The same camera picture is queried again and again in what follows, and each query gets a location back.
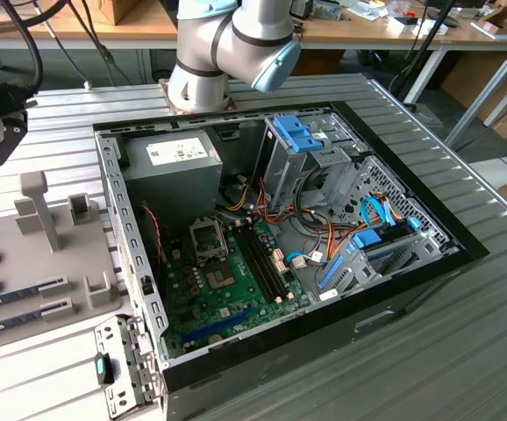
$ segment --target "aluminum extrusion table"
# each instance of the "aluminum extrusion table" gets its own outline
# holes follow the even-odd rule
[[[507,203],[433,133],[362,75],[290,78],[264,96],[231,83],[241,109],[345,100],[491,255],[393,325],[194,418],[206,420],[487,420],[507,417]],[[91,125],[168,114],[161,89],[42,92],[30,132],[0,168],[0,213],[16,174],[46,171],[50,203],[87,192],[105,206]],[[108,224],[107,216],[102,215]],[[108,232],[111,257],[117,252]],[[124,308],[130,311],[128,298]],[[91,328],[107,316],[0,348],[0,420],[107,421]],[[159,420],[155,407],[128,419]]]
[[[502,83],[507,79],[507,60],[501,65],[493,77],[489,80],[485,88],[480,92],[480,95],[474,100],[470,108],[464,113],[456,126],[452,129],[448,136],[446,136],[445,143],[451,146],[468,128],[475,116],[482,109],[483,105],[489,98],[496,92]],[[501,102],[493,109],[488,117],[483,122],[487,127],[491,127],[503,113],[507,110],[507,94],[502,98]]]

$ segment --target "blue latch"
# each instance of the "blue latch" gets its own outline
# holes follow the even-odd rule
[[[410,217],[408,222],[410,223],[411,228],[413,228],[413,231],[419,231],[421,228],[421,221],[417,217]]]
[[[297,116],[277,116],[275,124],[295,152],[316,151],[324,147],[322,142],[312,137],[308,127],[303,125]]]
[[[353,243],[360,250],[362,248],[372,246],[373,244],[380,243],[381,241],[382,240],[380,239],[375,230],[358,232],[355,235],[353,235]]]

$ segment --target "desk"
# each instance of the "desk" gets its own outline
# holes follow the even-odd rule
[[[418,16],[423,7],[414,1],[413,10]],[[32,14],[31,6],[19,8]],[[7,19],[0,12],[0,20]],[[307,20],[304,24],[302,45],[305,49],[336,50],[408,50],[415,36],[411,33],[397,35],[389,30],[387,20],[379,18],[370,22],[364,18],[344,11],[342,21],[322,19]],[[449,29],[447,35],[438,36],[430,45],[432,54],[415,81],[406,103],[415,103],[433,73],[448,51],[507,51],[507,41],[493,41],[471,26],[473,19],[458,18],[461,27]],[[63,40],[66,48],[94,48],[82,28],[75,21],[68,8],[63,9],[51,20],[54,30]],[[158,0],[141,2],[121,21],[120,25],[96,24],[102,42],[108,48],[120,49],[171,49],[175,48],[177,30]],[[34,38],[40,48],[56,48],[43,25],[32,28]],[[25,48],[19,34],[8,32],[0,34],[0,49]]]
[[[408,317],[193,420],[505,418],[507,203],[362,75],[289,78],[270,95],[231,81],[230,91],[241,110],[347,101],[491,255]],[[85,192],[104,209],[92,124],[169,114],[162,90],[153,85],[48,91],[37,100],[28,111],[32,129],[0,167],[0,212],[13,211],[13,199],[20,196],[17,174],[26,170],[44,170],[56,180],[49,182],[48,202],[63,203],[68,195]],[[112,236],[109,241],[115,249]],[[130,314],[124,299],[118,312]],[[109,421],[96,382],[91,331],[105,318],[0,347],[0,420]],[[162,417],[151,405],[130,419]]]

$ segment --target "motherboard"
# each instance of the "motherboard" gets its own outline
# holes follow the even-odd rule
[[[300,281],[286,268],[280,273],[280,248],[265,221],[216,224],[222,239],[202,227],[165,246],[161,286],[169,315],[165,340],[173,358],[311,304]],[[225,247],[225,257],[204,259],[204,253]]]

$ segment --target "floor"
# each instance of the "floor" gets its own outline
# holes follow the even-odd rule
[[[71,50],[69,52],[81,71],[91,80],[94,87],[111,85],[104,71],[104,63],[96,50]],[[111,53],[132,84],[153,83],[151,68],[154,68],[155,78],[169,77],[170,69],[175,64],[175,52],[173,51],[154,51],[152,55],[142,50],[112,50]],[[405,52],[393,52],[381,68],[377,69],[372,66],[361,65],[357,61],[356,52],[346,52],[339,72],[363,73],[388,87],[393,76],[403,65],[404,54]],[[8,81],[12,77],[29,77],[32,71],[32,62],[27,51],[6,50],[2,51],[1,55],[6,68],[0,70],[0,82]],[[42,51],[41,55],[45,69],[42,90],[81,88],[83,86],[83,80],[72,71],[60,51],[46,50]],[[113,70],[113,81],[117,85],[126,85],[123,76],[115,70]],[[426,90],[419,98],[419,102],[427,105],[442,121],[442,128],[433,128],[441,138],[444,138],[450,132],[465,111],[464,107],[440,89]],[[460,143],[478,137],[482,133],[481,140],[461,151],[464,159],[468,162],[477,162],[507,154],[507,140],[502,139],[491,130],[486,132],[485,126],[477,119],[470,125]]]

